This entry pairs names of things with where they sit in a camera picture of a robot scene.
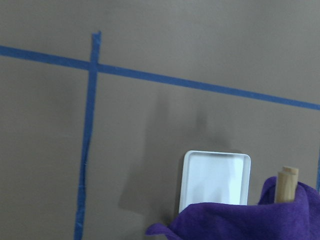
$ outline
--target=purple cloth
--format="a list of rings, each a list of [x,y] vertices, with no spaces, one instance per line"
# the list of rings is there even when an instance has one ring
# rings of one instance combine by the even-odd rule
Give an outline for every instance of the purple cloth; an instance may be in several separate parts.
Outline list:
[[[168,240],[320,240],[320,196],[300,183],[295,200],[274,203],[276,177],[268,178],[258,205],[191,204],[167,227],[155,223],[146,235]]]

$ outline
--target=white rectangular container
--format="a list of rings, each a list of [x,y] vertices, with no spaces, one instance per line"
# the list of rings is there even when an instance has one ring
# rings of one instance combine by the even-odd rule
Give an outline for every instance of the white rectangular container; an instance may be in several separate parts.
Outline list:
[[[179,213],[190,204],[247,205],[251,159],[246,154],[190,150],[184,156]]]

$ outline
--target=cloth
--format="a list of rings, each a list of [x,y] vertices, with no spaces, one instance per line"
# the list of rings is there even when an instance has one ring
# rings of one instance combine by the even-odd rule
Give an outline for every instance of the cloth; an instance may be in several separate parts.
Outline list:
[[[276,180],[265,181],[258,205],[191,204],[169,226],[155,223],[145,234],[168,240],[320,240],[319,193],[299,182],[294,202],[274,203]]]

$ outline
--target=white tray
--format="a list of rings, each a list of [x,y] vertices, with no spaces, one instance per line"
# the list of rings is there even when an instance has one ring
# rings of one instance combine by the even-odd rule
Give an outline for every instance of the white tray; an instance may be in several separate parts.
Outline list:
[[[196,203],[247,205],[250,167],[246,154],[188,151],[183,162],[179,213]]]

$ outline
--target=white plastic tray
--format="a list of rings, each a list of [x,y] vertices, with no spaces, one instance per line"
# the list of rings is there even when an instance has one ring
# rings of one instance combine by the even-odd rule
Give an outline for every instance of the white plastic tray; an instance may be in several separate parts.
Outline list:
[[[247,205],[251,159],[246,154],[188,151],[184,156],[179,213],[190,204]]]

